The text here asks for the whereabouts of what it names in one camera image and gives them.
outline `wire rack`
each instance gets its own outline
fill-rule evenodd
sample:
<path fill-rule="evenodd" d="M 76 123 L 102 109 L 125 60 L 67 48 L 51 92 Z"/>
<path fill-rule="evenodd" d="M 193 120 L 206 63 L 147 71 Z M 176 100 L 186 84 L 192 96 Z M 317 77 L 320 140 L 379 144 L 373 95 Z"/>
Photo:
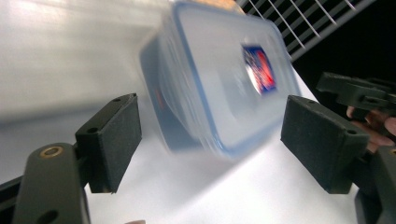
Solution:
<path fill-rule="evenodd" d="M 375 0 L 236 0 L 247 13 L 273 21 L 294 61 Z"/>

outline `white tabletop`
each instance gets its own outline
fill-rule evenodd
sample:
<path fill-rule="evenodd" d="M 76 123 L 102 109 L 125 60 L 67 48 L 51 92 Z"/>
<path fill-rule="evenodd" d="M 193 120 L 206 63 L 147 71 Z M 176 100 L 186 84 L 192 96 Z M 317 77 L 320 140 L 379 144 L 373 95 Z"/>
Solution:
<path fill-rule="evenodd" d="M 86 188 L 92 223 L 356 223 L 357 188 L 329 195 L 280 142 L 280 127 L 240 161 L 166 150 L 134 59 L 164 2 L 0 2 L 0 183 L 22 175 L 35 149 L 73 144 L 109 100 L 137 92 L 142 142 L 118 193 Z"/>

